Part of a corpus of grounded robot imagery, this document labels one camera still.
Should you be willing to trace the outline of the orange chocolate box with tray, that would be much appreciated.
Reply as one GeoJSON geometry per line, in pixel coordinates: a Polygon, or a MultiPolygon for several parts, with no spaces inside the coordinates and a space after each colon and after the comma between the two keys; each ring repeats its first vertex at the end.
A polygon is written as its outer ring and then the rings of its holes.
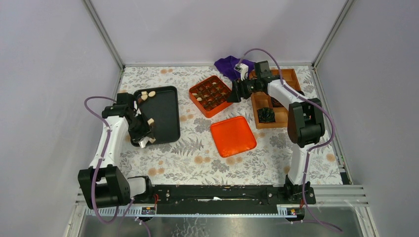
{"type": "Polygon", "coordinates": [[[218,76],[197,83],[189,89],[189,97],[206,118],[211,118],[232,103],[227,98],[232,90],[218,76]]]}

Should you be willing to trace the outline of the white handled metal tongs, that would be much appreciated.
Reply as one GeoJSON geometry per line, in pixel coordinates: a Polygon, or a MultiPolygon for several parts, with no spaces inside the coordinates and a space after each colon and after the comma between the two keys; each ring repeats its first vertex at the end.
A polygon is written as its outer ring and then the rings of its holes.
{"type": "Polygon", "coordinates": [[[138,144],[141,148],[145,148],[148,143],[153,144],[155,141],[156,139],[154,137],[145,136],[138,142],[138,144]]]}

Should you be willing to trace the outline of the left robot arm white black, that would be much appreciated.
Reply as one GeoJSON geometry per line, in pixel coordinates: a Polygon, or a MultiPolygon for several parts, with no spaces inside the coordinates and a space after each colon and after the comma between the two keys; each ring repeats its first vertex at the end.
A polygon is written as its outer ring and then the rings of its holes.
{"type": "Polygon", "coordinates": [[[144,148],[154,142],[154,120],[139,108],[132,94],[119,93],[113,105],[95,115],[103,123],[95,156],[87,169],[78,173],[78,182],[90,209],[125,206],[136,197],[147,203],[153,198],[148,176],[127,178],[119,169],[125,137],[135,147],[144,148]]]}

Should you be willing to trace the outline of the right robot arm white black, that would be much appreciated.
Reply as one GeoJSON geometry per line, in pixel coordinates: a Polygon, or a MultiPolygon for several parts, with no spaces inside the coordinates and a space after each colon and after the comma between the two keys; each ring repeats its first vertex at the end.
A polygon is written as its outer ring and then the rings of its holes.
{"type": "Polygon", "coordinates": [[[317,98],[309,99],[283,79],[282,73],[274,75],[267,61],[254,66],[255,76],[250,78],[247,65],[239,63],[234,68],[240,77],[232,82],[229,103],[239,103],[253,93],[264,92],[276,99],[288,111],[287,132],[293,143],[291,168],[287,175],[290,186],[283,190],[284,199],[296,203],[303,197],[300,185],[304,186],[309,170],[309,152],[325,134],[323,108],[317,98]]]}

